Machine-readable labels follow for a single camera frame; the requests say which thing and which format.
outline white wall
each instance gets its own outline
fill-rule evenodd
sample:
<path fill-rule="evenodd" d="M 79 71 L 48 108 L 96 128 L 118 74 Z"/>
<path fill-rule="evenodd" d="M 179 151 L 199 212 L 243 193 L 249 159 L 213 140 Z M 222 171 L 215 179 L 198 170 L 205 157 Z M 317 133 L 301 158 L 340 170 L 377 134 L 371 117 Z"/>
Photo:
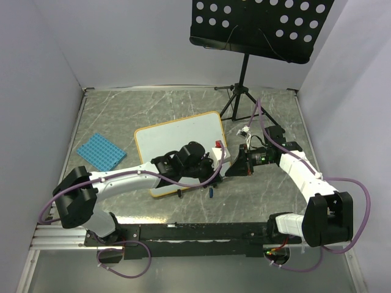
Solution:
<path fill-rule="evenodd" d="M 82 93 L 31 0 L 1 2 L 0 40 L 0 286 L 14 292 Z"/>
<path fill-rule="evenodd" d="M 299 92 L 315 153 L 327 176 L 361 180 L 371 192 L 369 223 L 355 251 L 370 292 L 391 279 L 391 2 L 349 1 Z M 356 229 L 364 195 L 354 198 Z"/>
<path fill-rule="evenodd" d="M 228 85 L 239 79 L 242 54 L 190 44 L 191 0 L 34 2 L 82 87 Z M 346 2 L 335 1 L 308 64 L 252 56 L 246 84 L 300 88 Z"/>

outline red wire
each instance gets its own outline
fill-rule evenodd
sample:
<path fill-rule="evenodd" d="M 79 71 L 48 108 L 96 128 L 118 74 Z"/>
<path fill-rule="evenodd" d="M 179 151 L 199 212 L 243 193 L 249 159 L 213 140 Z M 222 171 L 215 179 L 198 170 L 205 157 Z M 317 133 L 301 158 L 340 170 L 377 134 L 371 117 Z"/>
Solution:
<path fill-rule="evenodd" d="M 283 248 L 284 246 L 286 246 L 286 244 L 288 243 L 288 240 L 289 240 L 289 237 L 285 238 L 284 242 L 282 243 L 282 245 L 280 247 L 277 247 L 275 248 L 273 251 L 278 251 L 280 250 L 281 248 Z"/>

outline black perforated panel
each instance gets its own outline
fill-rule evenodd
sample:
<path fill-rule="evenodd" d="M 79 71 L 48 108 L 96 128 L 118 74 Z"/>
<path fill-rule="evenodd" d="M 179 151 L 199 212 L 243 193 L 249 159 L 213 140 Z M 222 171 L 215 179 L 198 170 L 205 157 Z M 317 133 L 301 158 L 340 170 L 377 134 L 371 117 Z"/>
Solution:
<path fill-rule="evenodd" d="M 193 0 L 190 41 L 197 46 L 307 63 L 333 2 Z"/>

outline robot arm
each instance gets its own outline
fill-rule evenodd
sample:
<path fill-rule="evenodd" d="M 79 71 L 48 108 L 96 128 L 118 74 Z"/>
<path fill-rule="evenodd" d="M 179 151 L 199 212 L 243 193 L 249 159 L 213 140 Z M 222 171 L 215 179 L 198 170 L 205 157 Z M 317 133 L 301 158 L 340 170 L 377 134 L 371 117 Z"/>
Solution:
<path fill-rule="evenodd" d="M 171 151 L 137 167 L 90 173 L 85 167 L 74 168 L 54 189 L 53 195 L 79 183 L 93 183 L 74 189 L 56 200 L 61 224 L 64 228 L 83 226 L 107 243 L 114 242 L 120 232 L 117 219 L 114 214 L 103 212 L 96 203 L 132 190 L 175 184 L 182 177 L 197 178 L 203 183 L 212 177 L 222 159 L 220 148 L 212 148 L 210 154 L 212 158 L 209 157 L 209 153 L 205 154 L 201 144 L 190 142 L 180 151 Z M 223 163 L 229 159 L 229 153 L 225 150 Z M 171 182 L 161 179 L 160 175 Z M 217 175 L 206 186 L 221 181 L 221 176 Z"/>
<path fill-rule="evenodd" d="M 265 138 L 266 147 L 250 150 L 247 144 L 239 146 L 239 155 L 225 173 L 226 176 L 249 176 L 258 165 L 276 163 L 293 180 L 307 202 L 304 215 L 283 212 L 271 215 L 268 221 L 269 235 L 278 233 L 300 236 L 311 247 L 350 241 L 353 237 L 353 200 L 349 193 L 339 192 L 313 174 L 301 161 L 308 161 L 296 142 L 286 142 L 280 126 L 265 129 L 270 138 L 300 159 L 283 153 Z"/>

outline gray tabletop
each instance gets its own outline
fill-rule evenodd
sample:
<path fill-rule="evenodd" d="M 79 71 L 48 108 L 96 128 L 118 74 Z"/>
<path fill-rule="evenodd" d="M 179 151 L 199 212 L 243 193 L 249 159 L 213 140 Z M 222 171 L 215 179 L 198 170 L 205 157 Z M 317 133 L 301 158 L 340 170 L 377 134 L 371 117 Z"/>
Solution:
<path fill-rule="evenodd" d="M 314 164 L 294 92 L 259 89 L 250 93 L 256 98 L 261 97 L 263 107 L 286 130 L 287 140 L 297 141 Z M 85 99 L 65 174 L 80 165 L 85 165 L 89 171 L 96 171 L 76 154 L 77 148 L 96 132 L 127 153 L 116 170 L 133 167 L 141 163 L 133 136 L 136 129 L 212 110 L 219 112 L 226 104 L 228 95 L 226 91 L 211 88 L 89 90 Z M 242 97 L 238 116 L 250 115 L 253 107 L 254 104 L 247 97 Z M 230 114 L 231 108 L 226 117 L 230 117 Z M 263 119 L 266 126 L 272 125 L 265 116 Z M 247 122 L 223 121 L 232 158 L 238 154 L 239 144 L 244 143 L 244 139 L 236 133 Z M 262 137 L 258 121 L 253 124 L 252 134 Z M 264 222 L 270 214 L 302 214 L 306 207 L 297 187 L 275 164 L 256 167 L 252 176 L 225 179 L 214 190 L 213 198 L 209 198 L 208 189 L 190 190 L 181 199 L 177 195 L 153 198 L 148 190 L 137 190 L 109 198 L 99 205 L 104 211 L 113 212 L 120 223 Z"/>

